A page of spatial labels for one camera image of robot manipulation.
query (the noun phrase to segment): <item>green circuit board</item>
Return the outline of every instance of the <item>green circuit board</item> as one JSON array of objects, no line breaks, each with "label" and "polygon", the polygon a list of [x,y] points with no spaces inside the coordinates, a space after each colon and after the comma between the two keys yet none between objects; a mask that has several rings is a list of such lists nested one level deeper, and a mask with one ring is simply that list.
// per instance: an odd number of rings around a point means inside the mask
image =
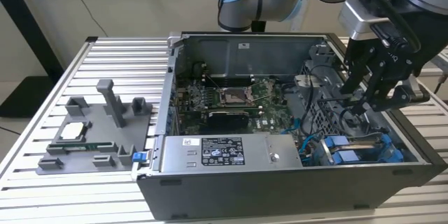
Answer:
[{"label": "green circuit board", "polygon": [[183,104],[179,114],[180,131],[184,135],[203,134],[202,128],[207,125],[207,113],[219,111],[250,114],[247,127],[232,131],[235,134],[256,132],[279,134],[292,127],[291,112],[283,98],[282,85],[276,84],[274,79],[256,78],[254,84],[247,87],[222,89],[206,88],[192,83],[184,90],[190,91],[187,95],[180,95],[179,101]]}]

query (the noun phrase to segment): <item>floor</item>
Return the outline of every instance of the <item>floor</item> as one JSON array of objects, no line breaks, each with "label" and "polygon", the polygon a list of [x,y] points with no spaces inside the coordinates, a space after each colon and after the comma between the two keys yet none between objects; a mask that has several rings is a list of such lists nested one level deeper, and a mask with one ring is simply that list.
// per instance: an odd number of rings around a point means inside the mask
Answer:
[{"label": "floor", "polygon": [[[0,82],[0,103],[7,99],[20,82]],[[0,118],[0,126],[19,133],[26,129],[30,119]],[[19,135],[0,129],[0,161],[4,159]]]}]

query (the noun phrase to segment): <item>black pole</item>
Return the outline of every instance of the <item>black pole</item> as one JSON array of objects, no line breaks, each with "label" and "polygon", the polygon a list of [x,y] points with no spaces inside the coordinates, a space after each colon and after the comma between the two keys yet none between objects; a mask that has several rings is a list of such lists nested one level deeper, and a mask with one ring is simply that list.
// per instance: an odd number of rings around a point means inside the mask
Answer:
[{"label": "black pole", "polygon": [[266,25],[267,24],[267,22],[266,21],[252,21],[252,23],[251,23],[251,30],[254,31],[254,32],[258,32],[258,33],[263,33],[264,31],[266,31]]},{"label": "black pole", "polygon": [[64,69],[24,0],[0,0],[48,76],[28,76],[0,105],[0,116],[31,118],[42,106]]},{"label": "black pole", "polygon": [[36,55],[36,58],[54,82],[58,83],[64,73],[63,66],[51,49],[43,31],[24,0],[0,0],[14,23]]}]

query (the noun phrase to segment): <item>aluminum extrusion table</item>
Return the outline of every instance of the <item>aluminum extrusion table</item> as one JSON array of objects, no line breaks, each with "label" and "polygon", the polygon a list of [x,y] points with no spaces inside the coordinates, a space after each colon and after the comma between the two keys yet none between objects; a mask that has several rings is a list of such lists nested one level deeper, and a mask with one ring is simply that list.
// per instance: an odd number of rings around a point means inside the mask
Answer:
[{"label": "aluminum extrusion table", "polygon": [[[131,172],[39,176],[38,161],[51,143],[72,95],[104,103],[99,78],[115,80],[128,102],[154,103],[147,142],[154,141],[167,65],[166,38],[99,38],[87,42],[0,164],[0,223],[163,223],[154,220]],[[403,109],[448,162],[448,107],[438,97]],[[210,220],[199,223],[431,223],[448,222],[448,170],[426,186],[402,190],[376,210]]]}]

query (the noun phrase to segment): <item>warning label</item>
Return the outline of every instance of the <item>warning label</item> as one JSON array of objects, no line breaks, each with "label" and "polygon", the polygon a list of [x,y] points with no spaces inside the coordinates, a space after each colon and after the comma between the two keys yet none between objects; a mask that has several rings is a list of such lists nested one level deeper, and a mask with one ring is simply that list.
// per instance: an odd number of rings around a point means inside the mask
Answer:
[{"label": "warning label", "polygon": [[203,165],[244,165],[240,137],[203,138]]}]

